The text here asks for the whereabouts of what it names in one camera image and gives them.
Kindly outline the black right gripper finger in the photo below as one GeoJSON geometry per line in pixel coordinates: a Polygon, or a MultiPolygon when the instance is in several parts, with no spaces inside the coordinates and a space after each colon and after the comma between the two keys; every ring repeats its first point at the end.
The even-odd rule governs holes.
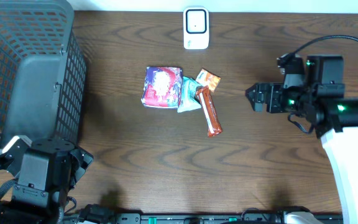
{"type": "Polygon", "coordinates": [[[264,104],[264,94],[257,90],[247,90],[246,98],[249,100],[251,107],[256,112],[261,112],[264,104]]]}
{"type": "Polygon", "coordinates": [[[254,95],[259,92],[259,84],[255,83],[250,88],[246,89],[246,95],[254,95]]]}

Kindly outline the grey plastic mesh basket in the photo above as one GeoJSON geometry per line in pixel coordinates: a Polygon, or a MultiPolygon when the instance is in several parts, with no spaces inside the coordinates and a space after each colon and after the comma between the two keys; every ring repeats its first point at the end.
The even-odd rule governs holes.
{"type": "Polygon", "coordinates": [[[77,142],[87,66],[66,0],[0,1],[0,153],[14,137],[77,142]]]}

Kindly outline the small orange snack packet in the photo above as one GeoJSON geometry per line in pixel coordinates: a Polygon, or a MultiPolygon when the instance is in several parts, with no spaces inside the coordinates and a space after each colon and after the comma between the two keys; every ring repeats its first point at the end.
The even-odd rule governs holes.
{"type": "Polygon", "coordinates": [[[221,78],[202,68],[196,77],[196,81],[202,86],[207,86],[210,91],[215,92],[221,78]]]}

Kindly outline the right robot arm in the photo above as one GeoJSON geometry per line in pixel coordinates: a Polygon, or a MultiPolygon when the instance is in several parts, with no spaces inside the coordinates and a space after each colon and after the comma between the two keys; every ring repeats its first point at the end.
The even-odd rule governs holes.
{"type": "Polygon", "coordinates": [[[331,164],[344,223],[358,223],[358,99],[345,98],[340,55],[278,58],[281,83],[255,83],[245,96],[254,111],[305,118],[331,164]]]}

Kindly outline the red purple snack bag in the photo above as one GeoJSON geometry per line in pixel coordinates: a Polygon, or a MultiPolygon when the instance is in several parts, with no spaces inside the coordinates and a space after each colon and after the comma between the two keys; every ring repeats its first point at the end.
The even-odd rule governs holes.
{"type": "Polygon", "coordinates": [[[141,102],[148,108],[177,109],[183,83],[179,67],[147,67],[141,102]]]}

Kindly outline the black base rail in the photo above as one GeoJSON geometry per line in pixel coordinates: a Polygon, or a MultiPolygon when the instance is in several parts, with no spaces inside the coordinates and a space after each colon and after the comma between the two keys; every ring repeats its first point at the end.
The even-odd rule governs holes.
{"type": "Polygon", "coordinates": [[[256,210],[251,210],[245,215],[230,214],[230,215],[141,215],[138,213],[118,213],[110,221],[110,223],[118,224],[184,224],[184,223],[202,223],[215,224],[235,221],[248,222],[273,222],[281,223],[282,219],[273,213],[260,213],[256,210]]]}

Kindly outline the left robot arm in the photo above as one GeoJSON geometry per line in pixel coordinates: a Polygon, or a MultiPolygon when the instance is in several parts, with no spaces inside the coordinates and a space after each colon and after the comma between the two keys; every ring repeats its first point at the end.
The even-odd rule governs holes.
{"type": "Polygon", "coordinates": [[[17,139],[0,154],[0,170],[13,176],[0,187],[0,223],[62,223],[68,193],[93,162],[66,139],[17,139]]]}

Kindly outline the red white striped packet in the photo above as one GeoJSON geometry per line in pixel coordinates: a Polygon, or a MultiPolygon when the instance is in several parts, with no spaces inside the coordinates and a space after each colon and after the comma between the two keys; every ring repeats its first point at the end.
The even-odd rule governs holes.
{"type": "Polygon", "coordinates": [[[213,99],[208,86],[204,86],[198,89],[196,92],[196,97],[201,104],[201,108],[206,118],[208,137],[211,138],[221,134],[223,129],[221,123],[218,120],[216,108],[214,107],[213,99]]]}

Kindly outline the teal white snack packet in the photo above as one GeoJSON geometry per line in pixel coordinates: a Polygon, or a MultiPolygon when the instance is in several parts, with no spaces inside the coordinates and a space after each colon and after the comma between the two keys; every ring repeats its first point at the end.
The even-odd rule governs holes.
{"type": "Polygon", "coordinates": [[[197,110],[201,108],[200,103],[195,98],[196,91],[199,87],[201,87],[201,85],[194,79],[183,77],[180,105],[177,109],[178,113],[197,110]]]}

